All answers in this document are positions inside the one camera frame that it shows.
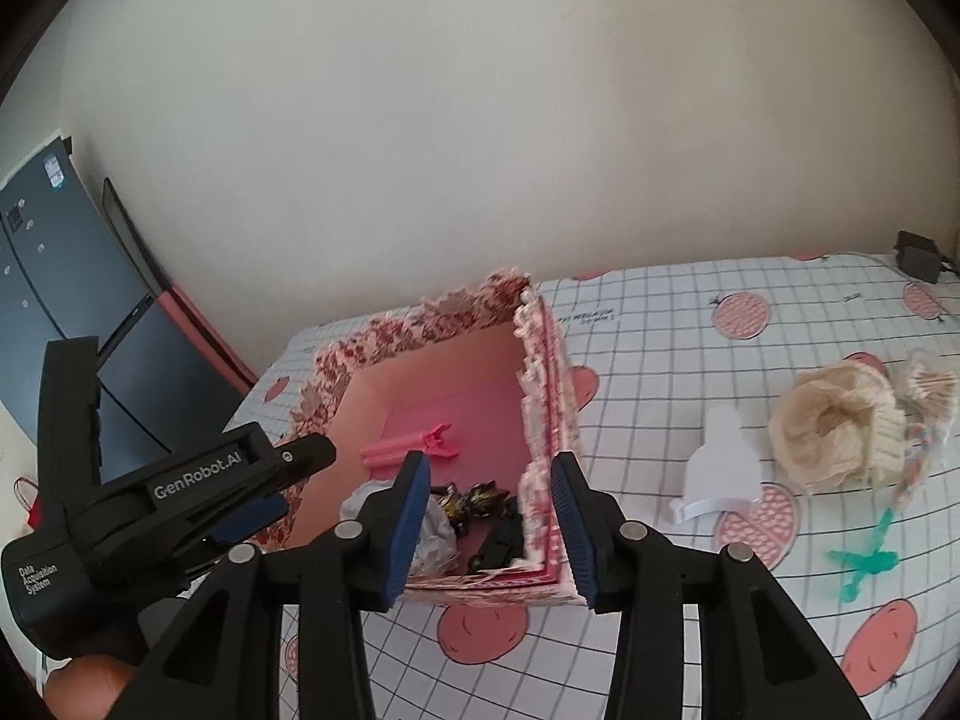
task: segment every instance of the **grid patterned sheet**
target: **grid patterned sheet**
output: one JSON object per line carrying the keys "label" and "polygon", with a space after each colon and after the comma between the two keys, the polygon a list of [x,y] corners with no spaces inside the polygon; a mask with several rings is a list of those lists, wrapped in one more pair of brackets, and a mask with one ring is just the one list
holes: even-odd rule
{"label": "grid patterned sheet", "polygon": [[[600,377],[597,396],[580,413],[584,469],[594,488],[616,495],[627,517],[643,520],[675,543],[714,549],[716,515],[675,526],[668,501],[680,495],[685,460],[702,443],[704,411],[736,405],[744,435],[763,458],[767,481],[785,482],[773,461],[766,424],[777,395],[801,370],[869,352],[890,370],[913,348],[960,354],[960,284],[931,288],[944,308],[921,319],[904,302],[908,282],[874,259],[832,255],[736,260],[616,271],[589,281],[541,284],[565,327],[573,365]],[[771,307],[755,338],[731,341],[713,325],[725,295],[749,292]],[[257,419],[278,439],[296,391],[320,344],[363,319],[313,328],[287,352],[237,413]],[[289,375],[282,396],[263,403],[267,387]],[[774,575],[827,648],[842,659],[853,635],[879,608],[905,599],[917,615],[916,637],[896,678],[864,696],[872,717],[920,717],[957,662],[960,650],[960,442],[944,467],[891,528],[887,547],[901,564],[864,581],[860,597],[839,602],[845,574],[827,551],[866,548],[889,490],[844,485],[798,498],[800,523]],[[365,616],[368,666],[383,720],[593,720],[602,717],[616,649],[616,615],[577,607],[529,610],[527,634],[486,664],[450,661],[437,643],[442,608],[403,604]],[[296,636],[296,608],[286,611],[284,642]],[[685,610],[685,720],[700,716],[696,608]],[[281,716],[296,715],[296,682],[284,668]]]}

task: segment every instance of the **metal screw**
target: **metal screw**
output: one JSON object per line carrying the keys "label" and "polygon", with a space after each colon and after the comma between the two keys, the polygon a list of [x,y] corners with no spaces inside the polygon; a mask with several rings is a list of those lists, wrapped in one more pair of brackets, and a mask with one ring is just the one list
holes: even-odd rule
{"label": "metal screw", "polygon": [[621,525],[620,535],[630,541],[643,541],[647,538],[647,526],[635,519],[628,519]]}
{"label": "metal screw", "polygon": [[254,555],[256,555],[256,547],[246,542],[243,544],[237,544],[235,547],[231,547],[230,551],[227,552],[227,557],[229,558],[230,562],[235,563],[250,562],[253,560]]}
{"label": "metal screw", "polygon": [[337,523],[337,527],[333,529],[333,533],[337,538],[349,541],[351,538],[357,538],[357,536],[360,536],[360,533],[363,533],[363,525],[355,519],[344,519],[343,522]]}
{"label": "metal screw", "polygon": [[754,551],[750,548],[749,544],[745,544],[742,541],[735,541],[733,544],[727,545],[727,554],[737,562],[750,562],[754,556]]}

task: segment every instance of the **sticker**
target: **sticker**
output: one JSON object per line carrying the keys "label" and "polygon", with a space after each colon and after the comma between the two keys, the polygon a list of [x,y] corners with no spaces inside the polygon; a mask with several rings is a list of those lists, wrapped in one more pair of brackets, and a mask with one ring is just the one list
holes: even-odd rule
{"label": "sticker", "polygon": [[853,354],[848,354],[844,357],[844,360],[862,362],[863,365],[870,365],[870,367],[878,373],[882,373],[884,376],[888,375],[886,365],[883,365],[882,360],[880,360],[877,355],[871,354],[870,352],[853,352]]}
{"label": "sticker", "polygon": [[586,365],[571,367],[570,377],[573,379],[573,399],[579,412],[596,396],[597,389],[600,389],[600,377],[593,368]]}
{"label": "sticker", "polygon": [[713,326],[733,341],[755,338],[770,322],[770,306],[755,293],[727,295],[713,309]]}
{"label": "sticker", "polygon": [[747,517],[725,512],[717,520],[713,544],[720,550],[725,544],[742,541],[749,544],[757,557],[773,570],[786,557],[800,531],[797,498],[783,485],[764,482],[760,500],[753,504]]}
{"label": "sticker", "polygon": [[282,391],[287,389],[288,384],[290,384],[290,377],[280,376],[277,381],[270,385],[270,389],[267,389],[266,393],[263,395],[263,402],[270,403],[272,399],[276,398]]}
{"label": "sticker", "polygon": [[294,680],[299,669],[299,637],[293,637],[283,648],[283,668]]}
{"label": "sticker", "polygon": [[944,312],[937,298],[920,284],[904,287],[904,305],[921,319],[937,319]]}
{"label": "sticker", "polygon": [[870,615],[853,634],[840,661],[858,696],[870,695],[896,678],[916,635],[917,610],[904,598]]}
{"label": "sticker", "polygon": [[64,186],[64,171],[59,167],[59,160],[51,154],[43,160],[43,170],[47,172],[47,178],[50,179],[50,186],[59,189]]}
{"label": "sticker", "polygon": [[453,605],[440,617],[437,638],[443,654],[458,664],[488,664],[509,653],[526,635],[525,607]]}
{"label": "sticker", "polygon": [[611,308],[598,308],[594,311],[579,311],[576,314],[567,314],[565,317],[557,317],[557,322],[560,325],[578,325],[580,327],[585,327],[593,324],[602,324],[605,322],[616,322],[620,319],[620,314],[618,314],[614,309]]}

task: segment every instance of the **floral patterned box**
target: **floral patterned box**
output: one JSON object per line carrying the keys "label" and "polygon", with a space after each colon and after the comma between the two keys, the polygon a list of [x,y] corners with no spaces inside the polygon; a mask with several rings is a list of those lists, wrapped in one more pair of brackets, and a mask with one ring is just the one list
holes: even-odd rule
{"label": "floral patterned box", "polygon": [[[432,344],[445,344],[448,360],[461,349],[469,356],[481,336],[493,338],[497,347],[510,336],[518,354],[508,375],[520,383],[517,408],[529,450],[529,463],[517,483],[524,561],[482,574],[411,579],[404,598],[467,605],[576,600],[549,487],[551,459],[565,450],[580,454],[573,382],[560,328],[529,277],[517,271],[498,272],[475,289],[424,301],[405,316],[378,314],[356,324],[352,332],[317,349],[283,436],[290,440],[309,433],[329,435],[338,447],[335,466],[340,468],[323,477],[334,469],[331,466],[287,490],[289,514],[258,533],[256,540],[268,549],[308,543],[335,521],[339,502],[366,481],[368,469],[352,460],[341,463],[341,458],[356,456],[360,443],[380,439],[383,421],[368,418],[367,404],[373,401],[365,399],[365,392],[371,382],[376,386],[383,379],[374,375],[382,364],[396,367],[402,356],[413,359],[424,351],[440,351]],[[483,469],[477,472],[482,478]]]}

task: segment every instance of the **white plastic piece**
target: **white plastic piece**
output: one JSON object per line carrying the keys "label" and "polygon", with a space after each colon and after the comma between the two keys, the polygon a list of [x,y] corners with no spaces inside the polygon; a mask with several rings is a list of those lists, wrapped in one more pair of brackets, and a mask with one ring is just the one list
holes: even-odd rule
{"label": "white plastic piece", "polygon": [[674,524],[708,512],[747,514],[760,499],[761,481],[760,456],[740,435],[736,409],[710,409],[704,445],[686,463],[683,498],[670,501]]}

